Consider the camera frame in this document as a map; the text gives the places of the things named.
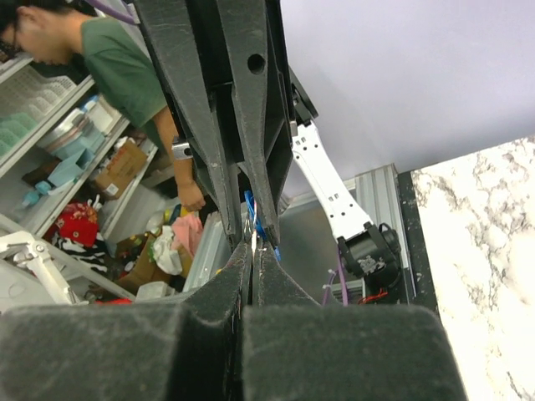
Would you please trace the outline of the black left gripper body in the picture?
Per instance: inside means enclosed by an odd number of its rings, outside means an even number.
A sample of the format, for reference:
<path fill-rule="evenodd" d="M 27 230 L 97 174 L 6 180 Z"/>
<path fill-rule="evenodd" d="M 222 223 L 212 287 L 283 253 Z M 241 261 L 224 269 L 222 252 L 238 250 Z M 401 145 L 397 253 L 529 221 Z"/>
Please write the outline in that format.
<path fill-rule="evenodd" d="M 280 2 L 169 2 L 166 92 L 216 203 L 232 207 L 243 168 L 260 206 L 275 208 L 291 130 L 316 113 L 288 64 Z"/>

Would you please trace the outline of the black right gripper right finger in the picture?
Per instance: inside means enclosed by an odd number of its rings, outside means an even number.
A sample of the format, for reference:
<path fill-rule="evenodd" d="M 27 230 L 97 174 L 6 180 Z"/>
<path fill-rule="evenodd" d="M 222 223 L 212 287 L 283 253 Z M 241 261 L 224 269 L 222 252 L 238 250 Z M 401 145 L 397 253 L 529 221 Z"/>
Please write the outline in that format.
<path fill-rule="evenodd" d="M 242 314 L 246 400 L 465 400 L 446 332 L 411 305 L 321 307 L 275 282 L 271 244 L 254 253 L 258 302 Z"/>

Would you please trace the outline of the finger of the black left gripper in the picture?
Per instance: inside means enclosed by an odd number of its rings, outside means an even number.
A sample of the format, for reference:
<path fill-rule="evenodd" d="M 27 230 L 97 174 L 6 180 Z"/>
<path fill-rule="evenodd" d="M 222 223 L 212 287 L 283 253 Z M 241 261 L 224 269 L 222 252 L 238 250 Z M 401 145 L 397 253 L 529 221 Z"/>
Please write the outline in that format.
<path fill-rule="evenodd" d="M 197 174 L 217 204 L 227 241 L 235 250 L 243 238 L 237 166 L 225 149 L 217 99 L 206 81 L 212 44 L 203 27 L 204 4 L 136 1 L 135 10 L 181 133 L 192 148 Z"/>
<path fill-rule="evenodd" d="M 263 230 L 273 245 L 279 229 L 264 150 L 268 96 L 268 31 L 264 1 L 217 3 L 232 71 L 232 102 L 242 153 Z"/>

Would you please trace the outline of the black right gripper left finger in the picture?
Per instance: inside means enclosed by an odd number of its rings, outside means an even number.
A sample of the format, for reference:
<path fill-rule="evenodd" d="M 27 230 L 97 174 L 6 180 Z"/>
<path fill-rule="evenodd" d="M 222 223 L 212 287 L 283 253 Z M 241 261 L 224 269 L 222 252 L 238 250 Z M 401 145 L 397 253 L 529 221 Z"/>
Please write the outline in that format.
<path fill-rule="evenodd" d="M 181 302 L 20 307 L 1 319 L 4 400 L 239 400 L 252 251 Z"/>

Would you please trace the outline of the blue plastic key tag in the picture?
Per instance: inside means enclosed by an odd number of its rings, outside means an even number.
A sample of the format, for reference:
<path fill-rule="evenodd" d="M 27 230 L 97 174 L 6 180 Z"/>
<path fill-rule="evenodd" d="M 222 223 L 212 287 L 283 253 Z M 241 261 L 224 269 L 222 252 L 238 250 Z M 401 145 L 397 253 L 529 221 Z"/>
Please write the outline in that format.
<path fill-rule="evenodd" d="M 246 190 L 244 192 L 244 197 L 245 197 L 247 211 L 248 211 L 246 227 L 249 228 L 249 231 L 251 232 L 251 234 L 254 231 L 257 231 L 264 241 L 267 240 L 267 235 L 262 228 L 262 222 L 259 216 L 257 202 L 255 201 L 252 191 Z"/>

